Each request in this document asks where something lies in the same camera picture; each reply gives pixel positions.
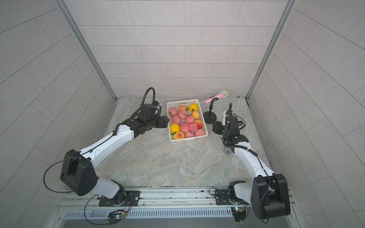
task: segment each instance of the white tile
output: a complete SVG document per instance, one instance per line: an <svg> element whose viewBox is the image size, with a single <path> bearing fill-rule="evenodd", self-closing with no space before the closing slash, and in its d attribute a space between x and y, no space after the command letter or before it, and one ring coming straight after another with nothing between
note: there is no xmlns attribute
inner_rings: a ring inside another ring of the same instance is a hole
<svg viewBox="0 0 365 228"><path fill-rule="evenodd" d="M266 46L239 46L233 63L261 63Z"/></svg>
<svg viewBox="0 0 365 228"><path fill-rule="evenodd" d="M222 89L198 89L196 91L197 97L212 97L220 93Z"/></svg>
<svg viewBox="0 0 365 228"><path fill-rule="evenodd" d="M248 64L214 63L212 64L211 78L243 78Z"/></svg>
<svg viewBox="0 0 365 228"><path fill-rule="evenodd" d="M148 45L144 26L93 26L101 45Z"/></svg>
<svg viewBox="0 0 365 228"><path fill-rule="evenodd" d="M3 31L11 28L11 25L5 20L5 18L0 14L0 27Z"/></svg>
<svg viewBox="0 0 365 228"><path fill-rule="evenodd" d="M281 123L290 147L292 148L304 174L324 167L317 151L301 128L293 113L290 113Z"/></svg>
<svg viewBox="0 0 365 228"><path fill-rule="evenodd" d="M306 131L306 134L309 139L313 138L316 134L327 128L329 125L331 125L331 122L327 119L327 117L321 119L316 125L311 127L309 130Z"/></svg>
<svg viewBox="0 0 365 228"><path fill-rule="evenodd" d="M84 106L84 108L87 108L102 84L99 76L94 71L77 89L74 97Z"/></svg>
<svg viewBox="0 0 365 228"><path fill-rule="evenodd" d="M252 78L229 78L226 89L249 89L252 81Z"/></svg>
<svg viewBox="0 0 365 228"><path fill-rule="evenodd" d="M328 172L328 169L326 167L320 168L319 170L316 170L314 172L311 172L306 175L306 178L308 180L308 183L313 183L322 179L325 179L327 177L330 177L331 174Z"/></svg>
<svg viewBox="0 0 365 228"><path fill-rule="evenodd" d="M230 46L191 46L192 63L227 63Z"/></svg>
<svg viewBox="0 0 365 228"><path fill-rule="evenodd" d="M56 157L75 128L81 115L82 112L69 101L39 140L36 148Z"/></svg>
<svg viewBox="0 0 365 228"><path fill-rule="evenodd" d="M88 45L101 45L92 26L79 26L78 28Z"/></svg>
<svg viewBox="0 0 365 228"><path fill-rule="evenodd" d="M84 53L84 50L81 48L80 44L78 43L78 41L76 40L76 37L74 36L74 34L70 34L67 37L68 41L70 42L70 44L72 45L73 49L75 49L76 53L78 56L80 56L82 53Z"/></svg>
<svg viewBox="0 0 365 228"><path fill-rule="evenodd" d="M357 25L351 30L351 32L346 36L346 39L348 39L351 42L355 42L356 39L363 34L365 31L365 17L362 17L362 19L357 23Z"/></svg>
<svg viewBox="0 0 365 228"><path fill-rule="evenodd" d="M365 50L331 30L323 27L306 53L350 94L365 85L365 65L359 61Z"/></svg>
<svg viewBox="0 0 365 228"><path fill-rule="evenodd" d="M293 10L288 22L285 24L283 34L296 46L301 48L316 24L314 20Z"/></svg>
<svg viewBox="0 0 365 228"><path fill-rule="evenodd" d="M106 78L125 78L118 63L99 64Z"/></svg>
<svg viewBox="0 0 365 228"><path fill-rule="evenodd" d="M252 27L248 46L267 46L275 31L274 26L254 26Z"/></svg>
<svg viewBox="0 0 365 228"><path fill-rule="evenodd" d="M68 67L37 97L37 100L58 115L81 83L71 67Z"/></svg>
<svg viewBox="0 0 365 228"><path fill-rule="evenodd" d="M56 160L55 157L44 153L43 151L37 149L37 148L33 148L33 150L31 151L31 153L29 154L29 156L36 158L38 160L41 160L43 162L46 162L47 164L51 165L54 163L54 160Z"/></svg>
<svg viewBox="0 0 365 228"><path fill-rule="evenodd" d="M53 34L52 30L48 27L45 20L42 18L42 16L38 16L35 18L35 20L38 22L38 24L41 26L43 31L47 34L48 38L52 41L53 44L56 44L58 42L58 39Z"/></svg>
<svg viewBox="0 0 365 228"><path fill-rule="evenodd" d="M147 89L143 78L111 78L110 80L115 89Z"/></svg>
<svg viewBox="0 0 365 228"><path fill-rule="evenodd" d="M59 9L43 14L42 18L58 40L62 40L72 33Z"/></svg>
<svg viewBox="0 0 365 228"><path fill-rule="evenodd" d="M46 106L44 106L41 102L39 102L37 99L35 99L31 103L31 106L33 108L37 109L43 115L45 115L51 121L53 121L54 119L56 119L56 115L51 110L49 110Z"/></svg>
<svg viewBox="0 0 365 228"><path fill-rule="evenodd" d="M70 42L64 39L27 64L23 70L45 89L77 57Z"/></svg>
<svg viewBox="0 0 365 228"><path fill-rule="evenodd" d="M28 156L1 191L0 201L2 207L0 213L2 218L6 218L1 221L4 227L15 226L21 215L14 213L14 211L21 213L26 209L42 182L44 171L48 167L47 163Z"/></svg>
<svg viewBox="0 0 365 228"><path fill-rule="evenodd" d="M280 128L279 123L277 122L275 115L270 107L267 108L265 113L262 115L264 118L265 124L270 132L271 138L275 144L276 150L281 152L285 149L289 143L285 138L283 131Z"/></svg>
<svg viewBox="0 0 365 228"><path fill-rule="evenodd" d="M304 131L324 118L324 114L293 76L289 76L280 93Z"/></svg>
<svg viewBox="0 0 365 228"><path fill-rule="evenodd" d="M191 25L191 1L184 1L184 25Z"/></svg>
<svg viewBox="0 0 365 228"><path fill-rule="evenodd" d="M184 63L184 46L142 46L145 63Z"/></svg>
<svg viewBox="0 0 365 228"><path fill-rule="evenodd" d="M52 197L35 194L29 204L50 207L52 206L53 201L54 198Z"/></svg>
<svg viewBox="0 0 365 228"><path fill-rule="evenodd" d="M349 144L351 149L359 157L359 159L365 163L365 125L359 127L353 132L347 134L343 139Z"/></svg>
<svg viewBox="0 0 365 228"><path fill-rule="evenodd" d="M318 225L329 225L326 216L324 214L319 215L307 215L307 220L309 225L318 226Z"/></svg>
<svg viewBox="0 0 365 228"><path fill-rule="evenodd" d="M130 78L163 78L159 63L126 63L124 64Z"/></svg>
<svg viewBox="0 0 365 228"><path fill-rule="evenodd" d="M272 161L272 165L274 167L275 172L280 173L285 170L284 165L280 159L280 156L276 150L276 147L274 145L274 142L271 138L271 135L269 133L269 130L266 126L266 124L263 124L260 128L262 139L264 140L264 143L266 145L269 157Z"/></svg>
<svg viewBox="0 0 365 228"><path fill-rule="evenodd" d="M169 78L204 78L207 70L205 63L168 63Z"/></svg>
<svg viewBox="0 0 365 228"><path fill-rule="evenodd" d="M52 45L51 40L35 20L2 32L0 69L7 75L12 75Z"/></svg>
<svg viewBox="0 0 365 228"><path fill-rule="evenodd" d="M81 74L84 76L84 78L87 78L94 70L85 53L78 57L74 63L81 72Z"/></svg>
<svg viewBox="0 0 365 228"><path fill-rule="evenodd" d="M243 25L277 26L285 5L279 1L250 1Z"/></svg>
<svg viewBox="0 0 365 228"><path fill-rule="evenodd" d="M185 89L184 78L150 78L150 84L155 89Z"/></svg>
<svg viewBox="0 0 365 228"><path fill-rule="evenodd" d="M27 0L0 2L1 15L13 27L56 8L57 6L53 1L47 0L39 0L36 2Z"/></svg>
<svg viewBox="0 0 365 228"><path fill-rule="evenodd" d="M183 26L183 1L129 1L134 25Z"/></svg>
<svg viewBox="0 0 365 228"><path fill-rule="evenodd" d="M127 25L120 1L71 0L70 3L81 25Z"/></svg>
<svg viewBox="0 0 365 228"><path fill-rule="evenodd" d="M353 208L350 207L345 197L343 197L343 191L341 192L336 183L338 184L332 177L328 177L311 184L328 222L331 227L361 227L359 220L352 211ZM338 204L341 204L343 211L337 210L336 205Z"/></svg>
<svg viewBox="0 0 365 228"><path fill-rule="evenodd" d="M196 89L160 89L160 97L196 97Z"/></svg>
<svg viewBox="0 0 365 228"><path fill-rule="evenodd" d="M71 136L76 139L77 141L79 141L80 143L84 143L85 142L85 138L82 137L79 133L77 133L75 130L72 131Z"/></svg>
<svg viewBox="0 0 365 228"><path fill-rule="evenodd" d="M221 89L223 78L191 78L190 89Z"/></svg>
<svg viewBox="0 0 365 228"><path fill-rule="evenodd" d="M314 136L311 142L351 208L362 210L365 189L358 180L365 177L363 163L332 125Z"/></svg>
<svg viewBox="0 0 365 228"><path fill-rule="evenodd" d="M273 110L275 117L279 118L288 105L270 78L268 78L262 92Z"/></svg>
<svg viewBox="0 0 365 228"><path fill-rule="evenodd" d="M283 158L285 170L305 215L322 214L323 211L300 168L294 153Z"/></svg>
<svg viewBox="0 0 365 228"><path fill-rule="evenodd" d="M54 163L63 160L65 157L65 154L68 151L70 151L71 149L78 151L82 148L82 144L80 142L78 142L76 139L74 139L72 136L70 136L67 139L66 143L63 143L63 144L64 144L64 146ZM61 173L61 168L62 168L62 162L58 163L57 165L54 165L49 170L49 172L47 173L46 178L45 178L47 186L50 189L53 189L55 191L59 191L63 184L62 181L59 179L59 175ZM46 189L46 187L44 186L43 183L39 186L38 190L36 191L36 194L42 195L42 196L53 197L53 198L57 196L57 193L51 192L50 190Z"/></svg>
<svg viewBox="0 0 365 228"><path fill-rule="evenodd" d="M0 132L4 132L42 91L23 70L0 84Z"/></svg>
<svg viewBox="0 0 365 228"><path fill-rule="evenodd" d="M280 60L272 54L268 63L266 64L265 71L270 76L273 83L278 86L284 74L287 72L287 69L280 62Z"/></svg>
<svg viewBox="0 0 365 228"><path fill-rule="evenodd" d="M98 105L95 99L92 99L84 114L80 118L79 122L75 127L75 131L82 137L86 138L93 126L101 107Z"/></svg>
<svg viewBox="0 0 365 228"><path fill-rule="evenodd" d="M304 15L346 37L364 16L364 8L361 0L310 1Z"/></svg>
<svg viewBox="0 0 365 228"><path fill-rule="evenodd" d="M295 79L303 73L311 59L284 35L281 35L275 46L276 57L284 64Z"/></svg>
<svg viewBox="0 0 365 228"><path fill-rule="evenodd" d="M70 101L83 113L85 112L85 107L76 99L76 97L72 96Z"/></svg>
<svg viewBox="0 0 365 228"><path fill-rule="evenodd" d="M200 45L244 46L247 44L251 29L252 27L244 26L202 26Z"/></svg>
<svg viewBox="0 0 365 228"><path fill-rule="evenodd" d="M236 26L241 5L239 1L192 1L192 26Z"/></svg>
<svg viewBox="0 0 365 228"><path fill-rule="evenodd" d="M48 118L29 106L2 133L0 136L2 151L0 186L7 184L51 123Z"/></svg>
<svg viewBox="0 0 365 228"><path fill-rule="evenodd" d="M146 26L149 45L199 45L199 26Z"/></svg>
<svg viewBox="0 0 365 228"><path fill-rule="evenodd" d="M298 82L341 135L365 124L364 107L315 62L308 65Z"/></svg>

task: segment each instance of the microphone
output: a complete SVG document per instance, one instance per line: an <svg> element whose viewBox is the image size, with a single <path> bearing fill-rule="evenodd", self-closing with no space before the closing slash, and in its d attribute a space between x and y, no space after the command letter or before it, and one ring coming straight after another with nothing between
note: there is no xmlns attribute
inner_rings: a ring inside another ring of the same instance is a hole
<svg viewBox="0 0 365 228"><path fill-rule="evenodd" d="M215 98L215 97L217 97L218 99L226 98L226 97L228 97L228 91L223 90L223 91L222 91L222 92L220 92L218 95L216 95L216 96L214 96L214 97L211 97L211 98L209 98L208 100L206 100L206 101L205 101L205 103L207 104L207 103L212 102L212 99L213 99L213 98Z"/></svg>

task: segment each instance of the plastic basket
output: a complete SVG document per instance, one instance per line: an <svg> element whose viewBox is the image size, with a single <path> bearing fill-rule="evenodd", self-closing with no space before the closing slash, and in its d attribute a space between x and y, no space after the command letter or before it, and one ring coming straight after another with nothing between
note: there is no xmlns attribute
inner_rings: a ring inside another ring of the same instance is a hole
<svg viewBox="0 0 365 228"><path fill-rule="evenodd" d="M174 136L171 135L171 131L170 131L170 126L172 124L171 122L171 117L169 116L169 139L171 141L172 144L179 144L179 143L188 143L188 142L194 142L194 141L199 141L199 140L205 140L208 136L208 130L207 130L207 125L205 124L204 121L204 116L203 116L203 112L201 111L201 107L200 107L200 103L198 99L190 99L190 100L183 100L183 101L172 101L172 102L167 102L167 113L169 113L169 109L170 108L176 108L178 110L180 105L186 105L187 107L189 107L191 104L197 104L199 107L199 114L200 114L200 120L203 121L203 130L205 131L205 135L202 136L195 136L195 137L189 137L189 138L183 138L183 139L174 139Z"/></svg>

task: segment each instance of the gray marble surface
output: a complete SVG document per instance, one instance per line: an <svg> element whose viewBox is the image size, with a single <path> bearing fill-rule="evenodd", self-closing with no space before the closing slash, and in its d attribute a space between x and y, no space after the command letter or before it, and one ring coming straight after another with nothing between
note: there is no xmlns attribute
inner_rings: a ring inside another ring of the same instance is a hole
<svg viewBox="0 0 365 228"><path fill-rule="evenodd" d="M158 97L161 115L167 115L166 103L193 98ZM209 110L206 98L198 98L203 112ZM107 127L111 132L117 123L130 117L139 107L142 98L121 98ZM225 98L214 103L213 112L221 121L222 112L232 102L234 113L244 118L247 126L241 130L253 150L268 164L260 137L244 98ZM242 161L235 155L223 152L222 136L212 132L206 140L171 144L167 128L154 128L144 135L125 143L104 159L96 169L100 177L113 179L124 186L228 186L229 182L243 180L252 183Z"/></svg>

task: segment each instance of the black cable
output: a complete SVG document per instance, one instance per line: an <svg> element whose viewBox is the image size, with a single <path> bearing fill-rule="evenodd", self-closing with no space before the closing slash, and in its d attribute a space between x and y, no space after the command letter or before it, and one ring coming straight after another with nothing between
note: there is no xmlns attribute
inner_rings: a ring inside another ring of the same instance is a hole
<svg viewBox="0 0 365 228"><path fill-rule="evenodd" d="M105 140L105 141L104 141L104 142L102 142L101 144L103 144L103 143L105 143L106 141L108 141L108 140L109 140L112 136L113 136L113 135L111 135L111 136L110 136L107 140ZM54 164L53 164L53 165L51 165L50 167L48 167L48 169L46 169L45 173L43 174L43 184L45 185L46 189L50 190L51 192L56 192L56 193L70 193L70 192L73 192L73 191L58 192L58 191L54 191L54 190L50 189L50 188L46 185L46 175L47 175L47 171L48 171L50 168L52 168L54 165L57 165L57 164L58 164L58 163L60 163L60 162L64 162L64 161L67 161L67 160L70 160L70 159L73 159L73 158L78 158L78 157L80 157L80 156L82 156L82 155L84 155L84 154L86 154L86 153L88 153L88 152L93 151L95 148L97 148L97 147L98 147L98 146L100 146L101 144L99 144L99 145L97 145L96 147L94 147L94 148L92 148L92 149L90 149L90 150L86 151L85 153L79 154L79 155L77 155L77 156L73 156L72 158L68 158L68 159L61 160L61 161L59 161L59 162L54 163Z"/></svg>
<svg viewBox="0 0 365 228"><path fill-rule="evenodd" d="M98 223L92 223L92 222L90 222L87 218L86 218L86 214L85 214L85 209L86 209L86 206L87 206L87 204L90 202L90 200L94 197L94 196L96 196L96 194L95 195L93 195L87 202L86 202L86 204L85 204L85 207L84 207L84 217L85 217L85 219L86 219L86 221L88 221L89 223L91 223L91 224L93 224L93 225L111 225L111 223L101 223L101 224L98 224Z"/></svg>

